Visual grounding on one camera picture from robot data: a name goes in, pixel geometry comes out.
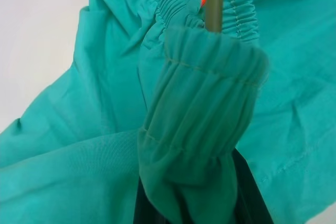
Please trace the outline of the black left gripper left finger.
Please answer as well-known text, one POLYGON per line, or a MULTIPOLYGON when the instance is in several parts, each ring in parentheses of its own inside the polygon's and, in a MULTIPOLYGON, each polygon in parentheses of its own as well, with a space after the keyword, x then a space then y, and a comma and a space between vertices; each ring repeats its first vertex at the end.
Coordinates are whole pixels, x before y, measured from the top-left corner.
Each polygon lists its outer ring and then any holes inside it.
POLYGON ((138 181, 133 224, 168 224, 168 220, 148 200, 140 178, 138 181))

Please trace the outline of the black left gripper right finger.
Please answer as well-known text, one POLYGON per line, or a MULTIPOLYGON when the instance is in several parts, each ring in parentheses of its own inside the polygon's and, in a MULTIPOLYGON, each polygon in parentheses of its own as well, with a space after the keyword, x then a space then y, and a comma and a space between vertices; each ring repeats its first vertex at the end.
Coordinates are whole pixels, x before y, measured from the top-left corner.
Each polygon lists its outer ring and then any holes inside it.
POLYGON ((238 182, 235 223, 266 223, 266 205, 246 160, 237 149, 232 157, 238 182))

